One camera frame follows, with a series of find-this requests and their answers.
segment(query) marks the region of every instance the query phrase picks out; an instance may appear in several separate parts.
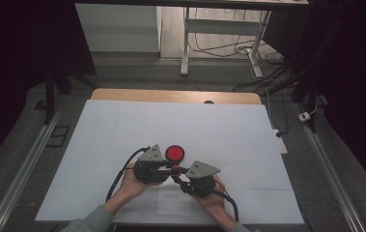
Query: person's left hand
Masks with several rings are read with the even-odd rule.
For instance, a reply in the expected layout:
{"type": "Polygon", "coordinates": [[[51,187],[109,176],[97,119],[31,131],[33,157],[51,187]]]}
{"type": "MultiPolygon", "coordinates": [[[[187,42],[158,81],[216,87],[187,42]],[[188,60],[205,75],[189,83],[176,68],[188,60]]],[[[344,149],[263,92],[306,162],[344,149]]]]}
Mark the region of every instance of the person's left hand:
{"type": "Polygon", "coordinates": [[[144,184],[137,180],[132,170],[134,163],[128,165],[119,189],[103,204],[103,207],[113,216],[132,198],[140,195],[147,187],[158,186],[161,183],[144,184]]]}
{"type": "Polygon", "coordinates": [[[120,184],[118,191],[123,191],[129,200],[132,198],[140,195],[147,187],[150,186],[158,186],[162,183],[151,183],[151,184],[144,184],[137,180],[134,175],[133,168],[134,163],[128,165],[127,169],[125,170],[125,174],[123,176],[122,183],[120,184]]]}

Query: wooden edge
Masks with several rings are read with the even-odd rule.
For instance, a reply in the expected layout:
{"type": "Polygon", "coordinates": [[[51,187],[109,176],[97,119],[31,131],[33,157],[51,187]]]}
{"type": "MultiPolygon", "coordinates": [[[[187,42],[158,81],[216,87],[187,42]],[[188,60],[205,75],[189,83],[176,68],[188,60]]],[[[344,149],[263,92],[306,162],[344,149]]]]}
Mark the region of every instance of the wooden edge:
{"type": "Polygon", "coordinates": [[[260,97],[254,93],[135,89],[97,89],[93,92],[91,100],[191,103],[212,101],[218,104],[262,104],[260,97]]]}

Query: white wall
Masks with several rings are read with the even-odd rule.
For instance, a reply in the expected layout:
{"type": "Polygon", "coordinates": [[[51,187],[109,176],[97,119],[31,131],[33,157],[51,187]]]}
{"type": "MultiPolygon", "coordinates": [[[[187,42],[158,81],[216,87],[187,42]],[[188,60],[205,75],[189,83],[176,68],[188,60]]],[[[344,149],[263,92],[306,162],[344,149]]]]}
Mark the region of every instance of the white wall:
{"type": "Polygon", "coordinates": [[[160,7],[75,6],[91,51],[160,50],[160,7]]]}

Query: metal frame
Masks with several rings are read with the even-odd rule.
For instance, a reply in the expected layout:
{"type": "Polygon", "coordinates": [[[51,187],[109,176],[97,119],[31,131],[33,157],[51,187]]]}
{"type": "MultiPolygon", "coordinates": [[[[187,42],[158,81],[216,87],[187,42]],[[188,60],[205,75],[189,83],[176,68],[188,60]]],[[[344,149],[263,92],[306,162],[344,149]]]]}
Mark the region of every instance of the metal frame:
{"type": "MultiPolygon", "coordinates": [[[[298,113],[302,113],[302,111],[300,110],[301,106],[294,104],[294,107],[298,113]]],[[[324,175],[329,182],[333,194],[340,203],[341,210],[346,218],[346,222],[351,228],[351,231],[365,232],[366,230],[363,226],[363,223],[361,222],[357,210],[354,207],[351,198],[348,196],[345,189],[343,188],[339,176],[337,175],[330,158],[324,150],[324,146],[322,145],[321,140],[315,133],[310,130],[309,126],[306,123],[303,124],[303,129],[318,158],[319,164],[322,167],[322,171],[324,172],[324,175]]]]}
{"type": "Polygon", "coordinates": [[[252,49],[247,49],[252,70],[256,78],[263,77],[261,68],[256,58],[259,44],[267,26],[267,19],[270,12],[263,12],[260,22],[227,21],[209,19],[189,19],[189,8],[184,8],[184,30],[183,30],[183,54],[181,76],[188,75],[188,35],[189,33],[220,34],[220,35],[244,35],[255,36],[252,49]]]}
{"type": "Polygon", "coordinates": [[[47,139],[51,135],[54,126],[62,114],[63,108],[66,105],[68,97],[63,96],[60,97],[57,102],[56,113],[51,118],[48,125],[44,125],[35,140],[35,143],[32,145],[32,148],[29,150],[28,155],[26,156],[23,163],[20,165],[19,170],[17,171],[14,179],[9,185],[4,197],[0,202],[0,231],[3,230],[6,222],[9,219],[9,216],[14,209],[14,205],[19,199],[20,194],[23,192],[27,181],[29,180],[32,171],[38,162],[39,157],[42,154],[43,148],[46,145],[47,139]]]}
{"type": "MultiPolygon", "coordinates": [[[[216,8],[216,9],[238,9],[256,11],[287,11],[306,12],[314,9],[322,9],[321,4],[299,4],[280,1],[277,3],[241,1],[241,0],[75,0],[75,3],[109,4],[109,5],[136,5],[136,6],[163,6],[163,7],[192,7],[192,8],[216,8]]],[[[338,8],[338,5],[329,4],[328,8],[338,8]]]]}

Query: person's right hand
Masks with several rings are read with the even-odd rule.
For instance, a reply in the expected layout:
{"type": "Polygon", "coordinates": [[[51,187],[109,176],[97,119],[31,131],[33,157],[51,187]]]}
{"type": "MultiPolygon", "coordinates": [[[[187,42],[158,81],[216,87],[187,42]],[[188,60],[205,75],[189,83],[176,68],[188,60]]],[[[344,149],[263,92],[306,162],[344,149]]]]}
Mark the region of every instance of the person's right hand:
{"type": "MultiPolygon", "coordinates": [[[[213,175],[213,178],[217,182],[214,189],[224,192],[224,183],[222,183],[216,174],[213,175]]],[[[191,196],[198,202],[201,208],[222,227],[224,231],[231,231],[237,224],[227,211],[225,211],[225,199],[221,196],[212,193],[203,198],[194,195],[191,196]]]]}

